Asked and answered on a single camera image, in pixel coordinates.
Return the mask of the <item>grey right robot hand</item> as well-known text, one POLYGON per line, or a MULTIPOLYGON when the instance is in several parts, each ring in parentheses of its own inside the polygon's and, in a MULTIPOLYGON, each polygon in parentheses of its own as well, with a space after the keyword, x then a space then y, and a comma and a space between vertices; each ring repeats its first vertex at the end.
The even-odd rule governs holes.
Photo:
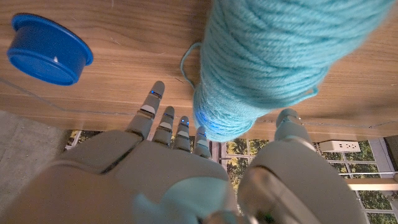
POLYGON ((56 158, 1 214, 2 223, 364 223, 354 192, 320 156, 299 115, 280 112, 275 139, 237 189, 211 160, 203 128, 189 141, 154 83, 126 130, 103 132, 56 158))

